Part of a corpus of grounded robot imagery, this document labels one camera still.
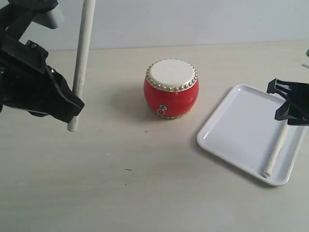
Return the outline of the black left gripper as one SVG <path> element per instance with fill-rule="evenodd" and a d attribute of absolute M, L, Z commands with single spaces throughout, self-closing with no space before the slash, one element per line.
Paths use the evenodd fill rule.
<path fill-rule="evenodd" d="M 82 111 L 84 102 L 47 65 L 47 57 L 48 52 L 39 45 L 0 50 L 0 105 L 69 123 Z"/>

